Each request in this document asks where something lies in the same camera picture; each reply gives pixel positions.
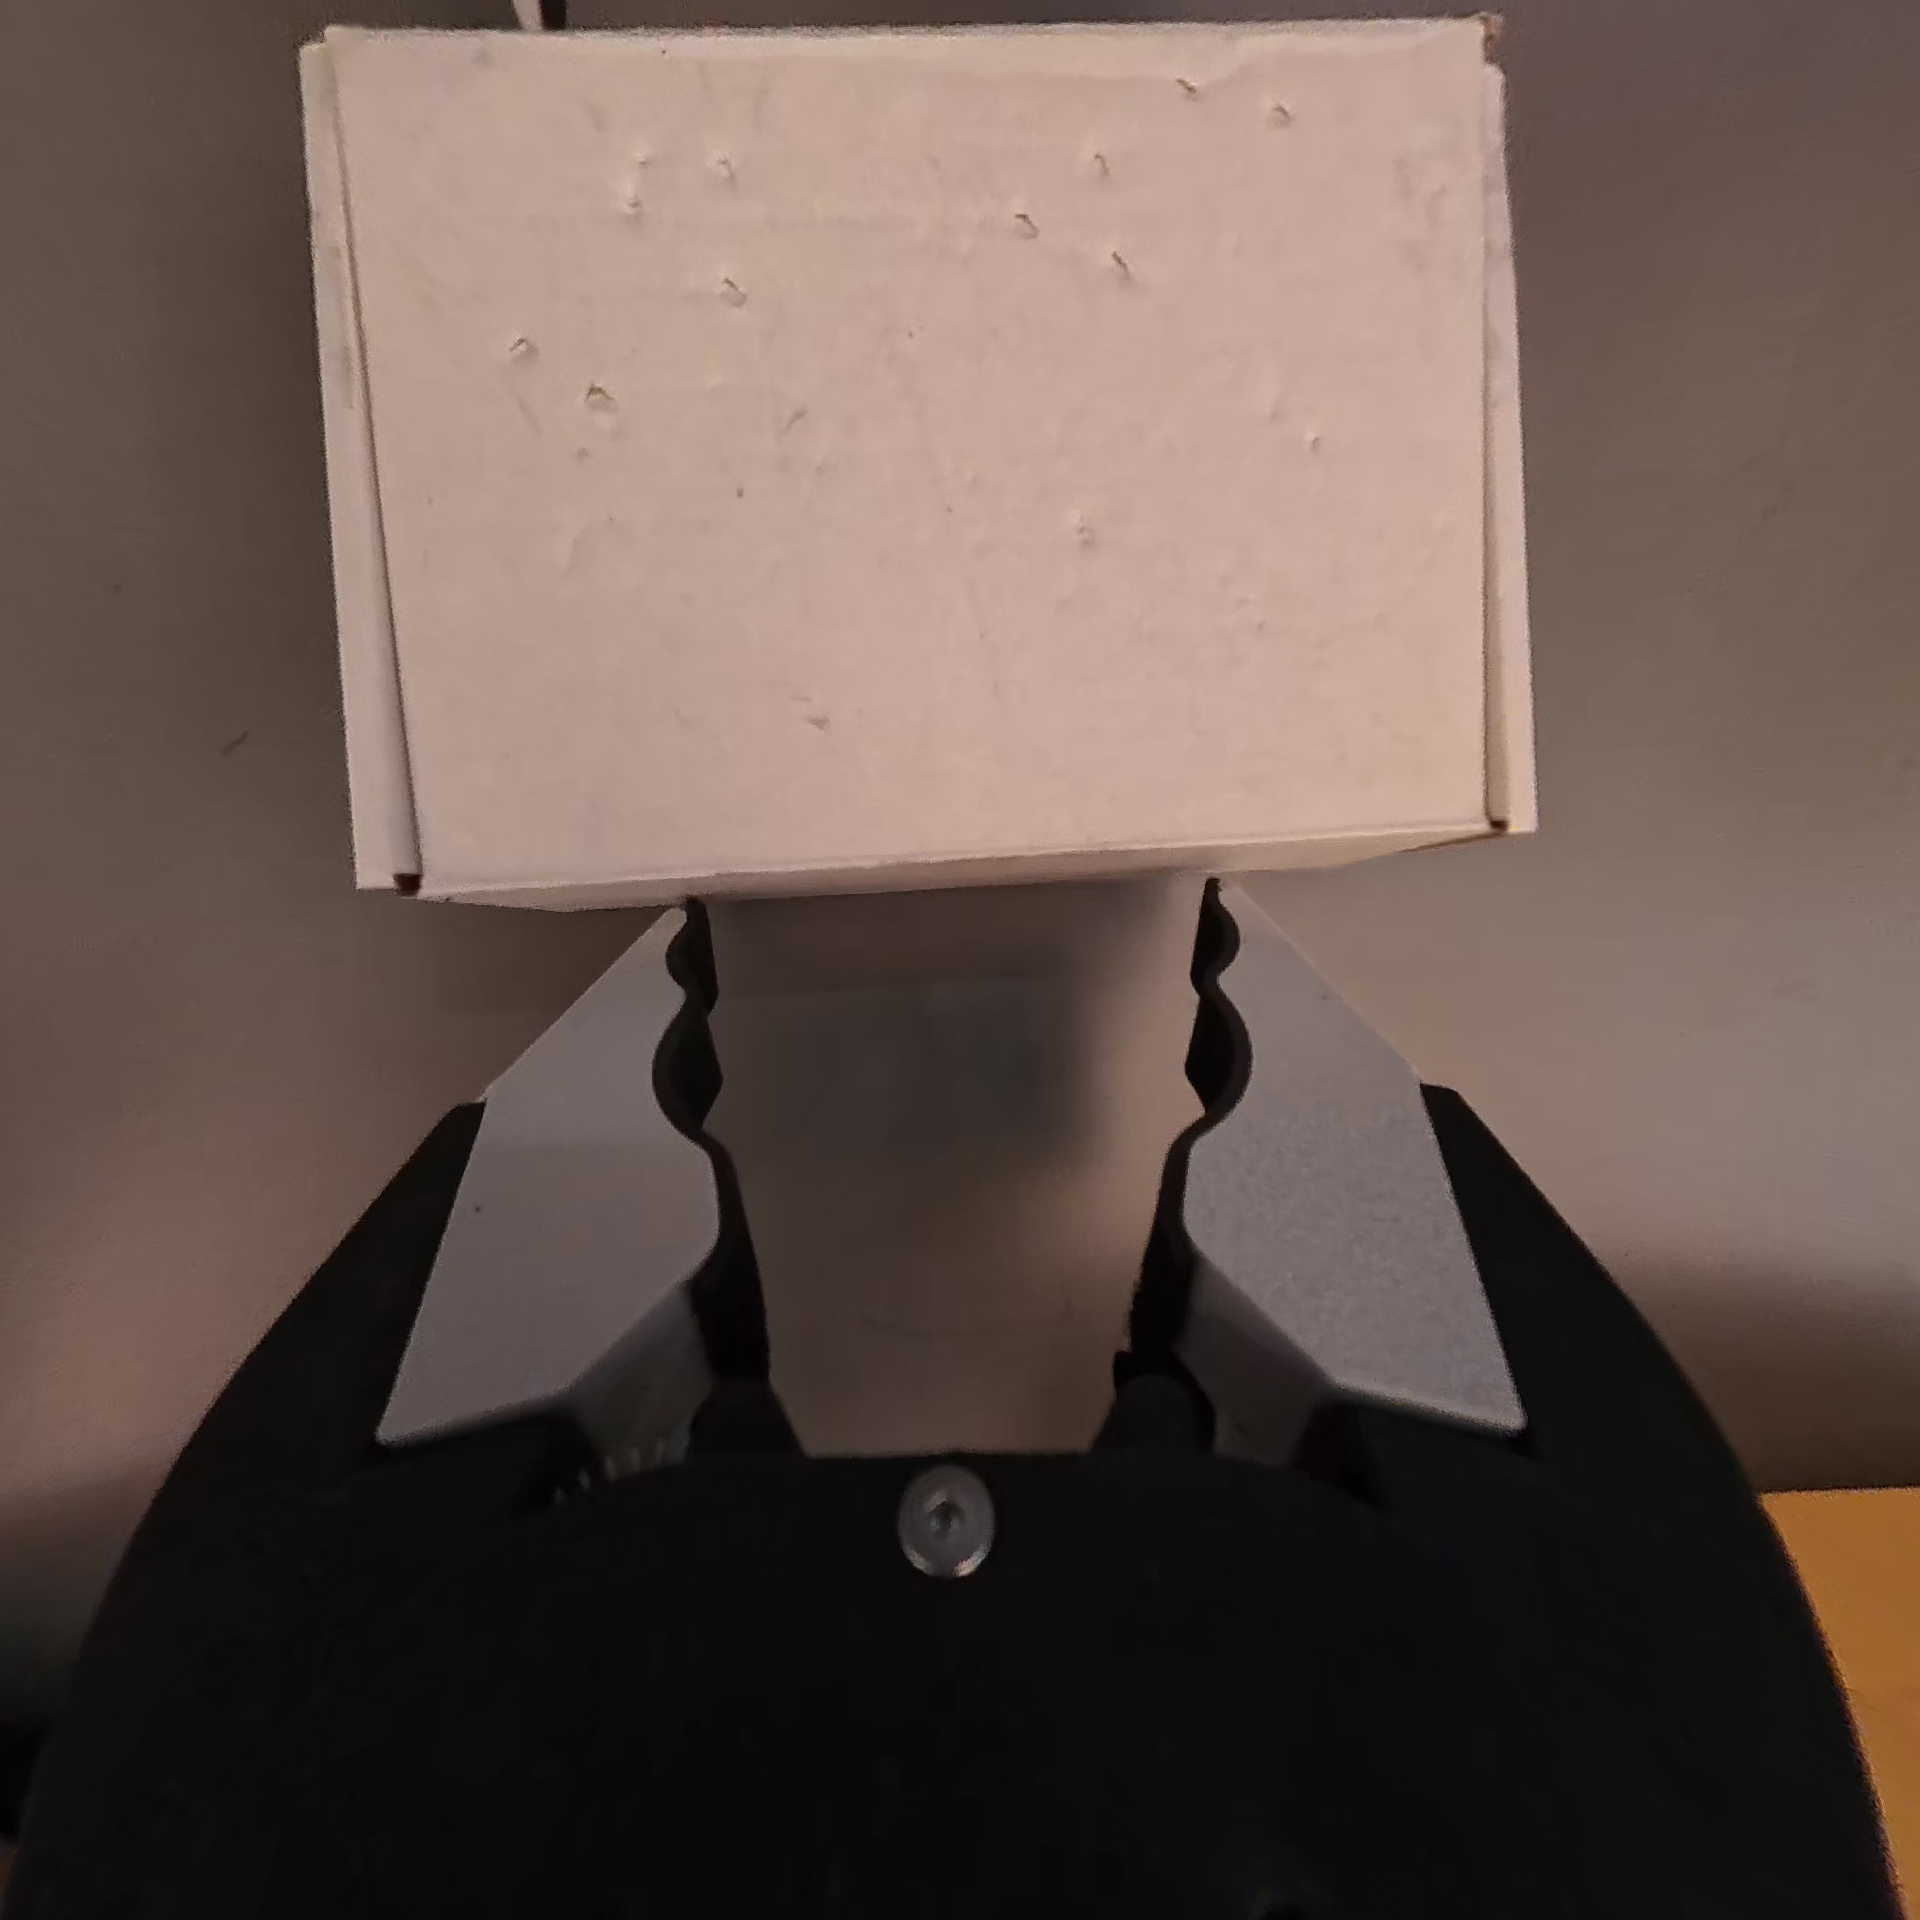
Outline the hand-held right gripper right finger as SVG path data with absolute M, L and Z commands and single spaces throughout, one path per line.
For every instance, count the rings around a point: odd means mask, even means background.
M 1126 1361 L 1257 1462 L 1329 1408 L 1520 1435 L 1417 1075 L 1233 881 L 1201 890 L 1188 987 L 1200 1115 L 1166 1149 Z

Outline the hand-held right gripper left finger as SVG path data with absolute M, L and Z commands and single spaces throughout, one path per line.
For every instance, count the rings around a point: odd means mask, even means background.
M 795 1457 L 737 1167 L 709 910 L 652 927 L 490 1087 L 381 1446 L 562 1420 L 610 1474 Z

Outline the white cardboard box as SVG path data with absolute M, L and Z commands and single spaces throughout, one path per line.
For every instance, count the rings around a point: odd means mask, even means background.
M 359 889 L 1537 829 L 1491 16 L 335 22 L 302 117 Z

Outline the yellow plastic bin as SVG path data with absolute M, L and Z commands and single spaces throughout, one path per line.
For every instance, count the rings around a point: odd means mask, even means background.
M 1764 1495 L 1837 1658 L 1917 1917 L 1917 1487 Z

